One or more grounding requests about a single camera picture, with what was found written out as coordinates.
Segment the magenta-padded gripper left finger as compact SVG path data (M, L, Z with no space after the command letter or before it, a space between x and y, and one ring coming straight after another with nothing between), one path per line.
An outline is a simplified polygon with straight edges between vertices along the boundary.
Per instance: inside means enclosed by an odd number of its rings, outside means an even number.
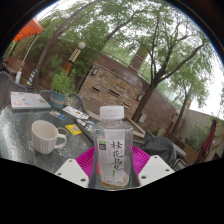
M84 188L94 188L97 182L97 161L92 147L77 159L67 159L56 175Z

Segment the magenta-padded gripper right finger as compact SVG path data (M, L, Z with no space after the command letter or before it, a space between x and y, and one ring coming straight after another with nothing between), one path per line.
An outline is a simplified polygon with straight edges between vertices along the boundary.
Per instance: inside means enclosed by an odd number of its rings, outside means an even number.
M131 188L143 187L174 172L159 155L150 156L136 146L132 150Z

